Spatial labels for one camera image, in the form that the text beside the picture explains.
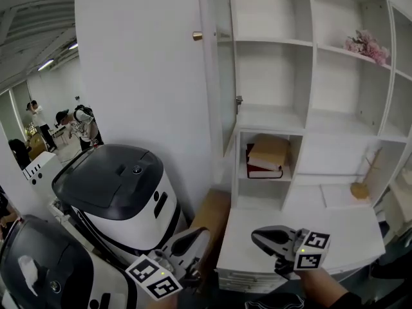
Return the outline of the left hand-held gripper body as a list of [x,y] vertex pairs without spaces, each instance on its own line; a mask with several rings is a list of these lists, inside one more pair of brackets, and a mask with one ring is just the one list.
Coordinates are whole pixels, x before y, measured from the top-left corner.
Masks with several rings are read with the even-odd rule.
[[177,256],[169,250],[154,250],[141,255],[126,273],[151,299],[161,301],[200,284],[200,261],[195,252]]

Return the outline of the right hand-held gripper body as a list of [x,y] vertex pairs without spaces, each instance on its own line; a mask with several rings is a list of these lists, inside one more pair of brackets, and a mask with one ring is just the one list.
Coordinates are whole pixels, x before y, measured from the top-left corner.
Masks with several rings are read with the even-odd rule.
[[308,229],[290,229],[288,237],[288,242],[276,254],[275,273],[290,279],[294,272],[321,268],[329,251],[330,234]]

